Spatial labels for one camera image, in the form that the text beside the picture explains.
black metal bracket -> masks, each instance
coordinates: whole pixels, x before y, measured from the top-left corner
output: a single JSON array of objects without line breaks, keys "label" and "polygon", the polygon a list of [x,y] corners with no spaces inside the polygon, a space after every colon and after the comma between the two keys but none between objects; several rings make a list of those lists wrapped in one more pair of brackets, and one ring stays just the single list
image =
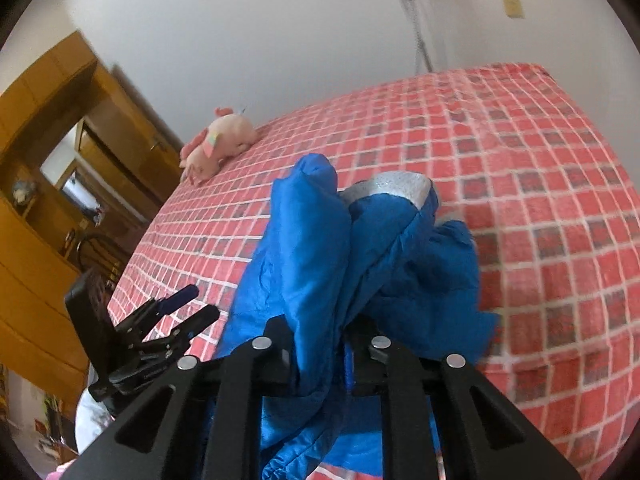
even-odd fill
[{"label": "black metal bracket", "polygon": [[562,454],[463,356],[421,359],[359,316],[346,330],[354,396],[380,395],[385,480],[578,480]]},{"label": "black metal bracket", "polygon": [[167,298],[151,298],[117,326],[111,322],[108,295],[95,271],[84,273],[65,296],[69,317],[97,375],[89,393],[104,401],[112,415],[120,413],[184,355],[194,337],[218,320],[218,309],[206,305],[175,326],[169,336],[144,341],[164,316],[198,295],[198,287],[188,285]]},{"label": "black metal bracket", "polygon": [[[579,480],[577,471],[458,354],[421,359],[359,316],[344,333],[352,395],[380,396],[386,480]],[[292,396],[284,316],[228,357],[184,356],[144,388],[63,480],[256,480],[264,396]]]}]

blue down jacket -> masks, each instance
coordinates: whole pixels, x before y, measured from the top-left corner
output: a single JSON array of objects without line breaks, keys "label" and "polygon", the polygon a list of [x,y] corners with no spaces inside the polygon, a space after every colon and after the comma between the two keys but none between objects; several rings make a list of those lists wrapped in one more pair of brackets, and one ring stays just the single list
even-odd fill
[{"label": "blue down jacket", "polygon": [[477,310],[472,238],[461,221],[434,225],[437,208],[431,181],[416,173],[382,173],[338,193],[322,155],[273,183],[270,223],[216,354],[280,314],[294,333],[298,397],[264,400],[264,480],[304,480],[320,462],[382,474],[380,402],[351,398],[336,358],[357,314],[421,357],[475,362],[486,349],[496,317]]}]

wall outlet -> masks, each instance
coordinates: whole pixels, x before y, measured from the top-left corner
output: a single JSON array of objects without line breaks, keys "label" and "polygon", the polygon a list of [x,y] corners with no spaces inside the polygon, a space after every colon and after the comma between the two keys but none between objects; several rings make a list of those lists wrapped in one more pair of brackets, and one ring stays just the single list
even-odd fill
[{"label": "wall outlet", "polygon": [[520,0],[503,0],[504,12],[510,18],[524,18],[524,11],[522,10],[522,2]]}]

red checkered bedsheet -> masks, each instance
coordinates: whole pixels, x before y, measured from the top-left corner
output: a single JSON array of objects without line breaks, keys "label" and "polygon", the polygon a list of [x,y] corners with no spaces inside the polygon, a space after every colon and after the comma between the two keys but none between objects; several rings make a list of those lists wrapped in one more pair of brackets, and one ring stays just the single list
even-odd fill
[{"label": "red checkered bedsheet", "polygon": [[[324,153],[340,187],[380,171],[430,176],[478,244],[481,308],[502,316],[486,375],[584,478],[640,416],[639,199],[612,149],[539,66],[503,64],[383,84],[264,126],[266,137],[200,188],[180,185],[110,303],[120,320],[195,282],[223,310],[191,353],[210,358],[269,219],[271,182]],[[352,478],[326,467],[315,473]]]}]

toy ear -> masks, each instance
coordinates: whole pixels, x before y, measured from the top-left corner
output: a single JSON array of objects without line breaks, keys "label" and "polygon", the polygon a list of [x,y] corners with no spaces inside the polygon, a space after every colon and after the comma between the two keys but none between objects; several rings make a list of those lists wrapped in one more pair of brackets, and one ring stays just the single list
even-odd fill
[{"label": "toy ear", "polygon": [[225,115],[231,115],[234,112],[233,108],[216,108],[216,115],[218,117],[224,117]]}]

